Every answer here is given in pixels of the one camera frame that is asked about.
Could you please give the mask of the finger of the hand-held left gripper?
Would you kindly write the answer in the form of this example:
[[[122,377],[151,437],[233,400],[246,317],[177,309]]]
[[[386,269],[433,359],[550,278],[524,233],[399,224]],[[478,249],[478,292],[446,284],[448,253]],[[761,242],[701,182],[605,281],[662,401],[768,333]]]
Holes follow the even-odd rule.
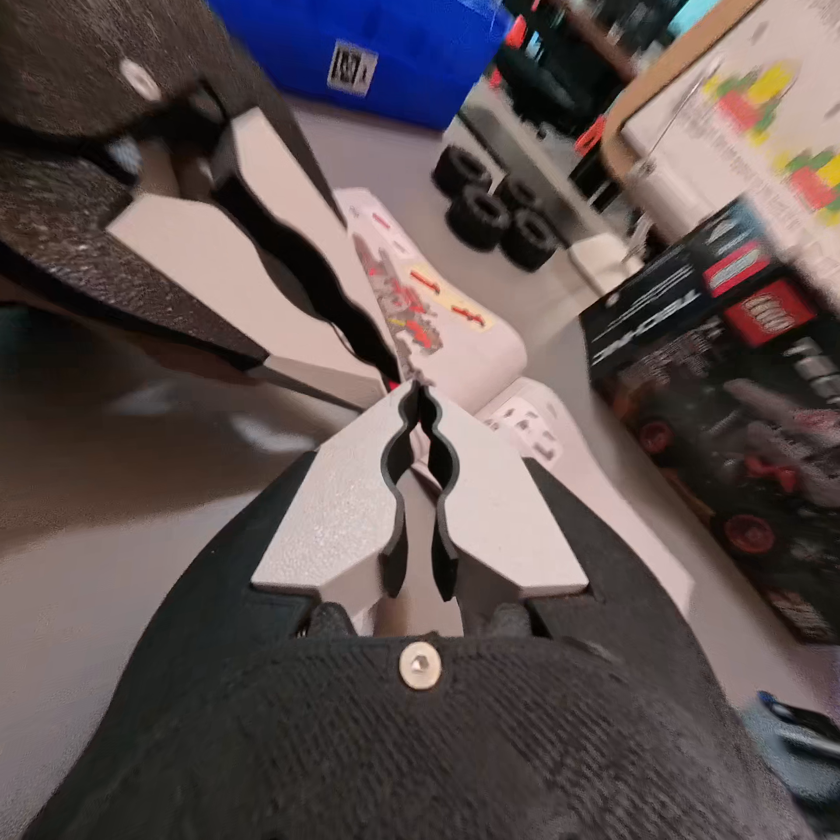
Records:
[[[221,208],[143,193],[106,231],[265,350],[256,375],[362,411],[389,392],[383,373],[350,349],[348,329],[293,303]]]
[[[387,382],[403,373],[390,330],[341,213],[258,108],[225,127],[212,159],[214,202],[279,262],[352,353]]]

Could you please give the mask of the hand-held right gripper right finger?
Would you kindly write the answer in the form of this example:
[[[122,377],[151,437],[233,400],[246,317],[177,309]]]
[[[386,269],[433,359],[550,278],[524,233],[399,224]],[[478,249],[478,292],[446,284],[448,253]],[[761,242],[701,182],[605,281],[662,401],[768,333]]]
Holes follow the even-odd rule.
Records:
[[[526,459],[437,388],[418,393],[427,466],[440,487],[432,563],[465,636],[488,632],[500,607],[581,595],[589,580]]]

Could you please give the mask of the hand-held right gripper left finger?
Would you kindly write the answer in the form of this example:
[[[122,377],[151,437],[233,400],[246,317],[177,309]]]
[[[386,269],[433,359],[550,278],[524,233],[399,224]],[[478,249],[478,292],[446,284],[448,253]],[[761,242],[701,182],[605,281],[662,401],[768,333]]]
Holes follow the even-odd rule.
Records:
[[[408,559],[406,503],[397,484],[416,457],[421,387],[400,385],[312,455],[251,585],[342,606],[363,636],[396,598]]]

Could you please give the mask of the grey desk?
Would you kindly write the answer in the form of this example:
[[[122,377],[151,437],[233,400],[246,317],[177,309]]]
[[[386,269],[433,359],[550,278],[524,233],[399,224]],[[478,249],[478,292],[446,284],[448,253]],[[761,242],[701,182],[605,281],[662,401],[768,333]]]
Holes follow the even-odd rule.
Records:
[[[670,492],[589,388],[578,314],[595,300],[559,253],[534,275],[472,255],[443,221],[438,135],[291,101],[329,183],[365,186],[433,265],[524,338],[605,479],[695,582],[689,623],[730,702],[767,690],[838,719],[838,653],[804,647]],[[352,414],[256,382],[207,380],[59,316],[2,310],[2,838],[76,761],[167,592],[210,539]]]

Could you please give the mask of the open instruction booklet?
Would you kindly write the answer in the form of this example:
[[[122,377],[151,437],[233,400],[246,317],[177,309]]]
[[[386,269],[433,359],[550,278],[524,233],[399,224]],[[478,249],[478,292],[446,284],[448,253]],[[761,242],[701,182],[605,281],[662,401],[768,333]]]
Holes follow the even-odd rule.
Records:
[[[639,555],[688,617],[693,579],[608,479],[560,398],[522,376],[528,356],[521,336],[448,283],[369,190],[342,188],[334,198],[403,375],[440,386],[546,468]]]

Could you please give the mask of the blue plastic bin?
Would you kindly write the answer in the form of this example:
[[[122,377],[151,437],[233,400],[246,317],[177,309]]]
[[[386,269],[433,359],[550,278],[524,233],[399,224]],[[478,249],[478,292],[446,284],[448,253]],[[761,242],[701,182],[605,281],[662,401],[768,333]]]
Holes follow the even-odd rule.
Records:
[[[512,26],[503,2],[211,1],[283,91],[446,130]]]

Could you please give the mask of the black toy set box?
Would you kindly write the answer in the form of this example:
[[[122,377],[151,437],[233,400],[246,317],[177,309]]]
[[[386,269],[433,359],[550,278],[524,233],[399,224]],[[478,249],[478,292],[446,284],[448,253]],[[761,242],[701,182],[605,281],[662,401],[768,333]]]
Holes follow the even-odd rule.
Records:
[[[646,456],[799,641],[838,646],[838,306],[740,196],[581,327]]]

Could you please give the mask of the white plastic object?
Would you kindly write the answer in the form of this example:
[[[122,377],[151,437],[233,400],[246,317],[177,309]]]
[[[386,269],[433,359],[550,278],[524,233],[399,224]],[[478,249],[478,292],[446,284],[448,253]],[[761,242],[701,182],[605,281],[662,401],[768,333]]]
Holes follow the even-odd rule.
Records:
[[[644,267],[628,244],[611,233],[581,239],[568,248],[571,263],[587,284],[603,297],[614,292]]]

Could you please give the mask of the blue and black object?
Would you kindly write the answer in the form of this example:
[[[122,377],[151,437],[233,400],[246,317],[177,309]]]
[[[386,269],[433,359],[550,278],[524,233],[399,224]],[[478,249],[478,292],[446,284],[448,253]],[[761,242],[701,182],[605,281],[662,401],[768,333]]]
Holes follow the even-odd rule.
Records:
[[[839,764],[839,728],[833,719],[817,711],[787,705],[765,690],[757,692],[757,699],[778,722],[778,738],[789,752]]]

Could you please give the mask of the white poster with bricks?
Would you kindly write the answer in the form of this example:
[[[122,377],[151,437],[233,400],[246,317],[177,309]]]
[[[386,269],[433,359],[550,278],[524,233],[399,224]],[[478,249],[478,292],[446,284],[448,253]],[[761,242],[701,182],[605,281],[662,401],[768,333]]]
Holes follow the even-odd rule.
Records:
[[[839,286],[839,2],[715,2],[631,81],[602,152],[669,240],[746,196],[781,255]]]

